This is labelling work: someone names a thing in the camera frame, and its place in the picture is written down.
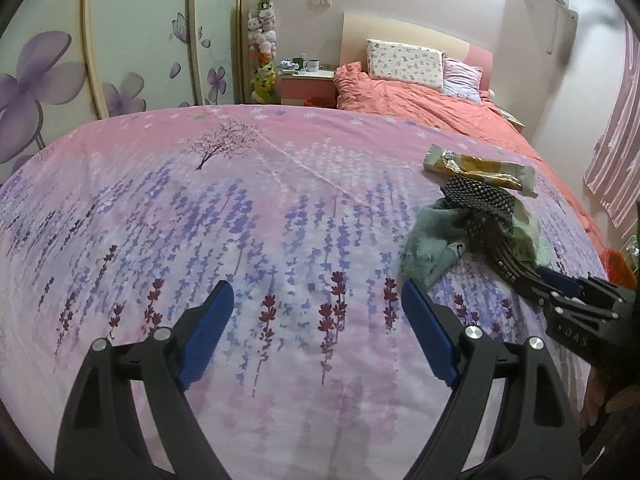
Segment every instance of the headboard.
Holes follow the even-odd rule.
[[[478,46],[413,23],[344,13],[340,65],[361,61],[367,67],[367,40],[395,41],[442,50],[453,59],[482,67],[480,89],[488,90],[494,55]]]

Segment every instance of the metal screw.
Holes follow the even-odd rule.
[[[471,325],[465,328],[465,335],[469,339],[480,339],[482,337],[482,329],[475,325]]]
[[[100,339],[96,339],[91,344],[91,350],[93,350],[94,352],[102,352],[105,348],[107,348],[107,340],[103,337],[101,337]]]
[[[154,332],[154,339],[156,341],[166,341],[171,337],[171,329],[163,326]]]
[[[542,350],[545,347],[545,343],[539,337],[532,337],[529,339],[529,346],[534,350]]]

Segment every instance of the human hand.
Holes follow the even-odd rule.
[[[584,403],[580,412],[581,431],[586,430],[588,426],[595,425],[598,411],[604,404],[609,382],[609,379],[602,372],[591,367],[587,389],[584,393]],[[605,412],[619,412],[636,404],[640,404],[640,384],[638,382],[623,388],[611,397],[605,405]]]

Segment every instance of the snack wrapper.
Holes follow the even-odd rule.
[[[489,160],[479,156],[460,155],[432,144],[422,164],[427,171],[444,174],[461,174],[486,184],[516,189],[523,194],[536,196],[534,186],[536,171],[531,166],[517,162]]]

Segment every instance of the pink and purple bedspread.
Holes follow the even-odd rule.
[[[449,396],[398,300],[402,242],[441,196],[441,177],[422,171],[433,142],[536,166],[411,121],[277,106],[112,118],[34,156],[0,189],[0,397],[36,452],[52,466],[93,339],[141,340],[227,280],[234,313],[187,397],[229,473],[402,478]],[[536,184],[540,196],[522,200],[556,269],[603,276],[571,208],[541,173]],[[472,254],[431,295],[492,337],[544,333],[542,315]],[[578,408],[586,365],[548,343]],[[484,426],[469,463],[489,437]]]

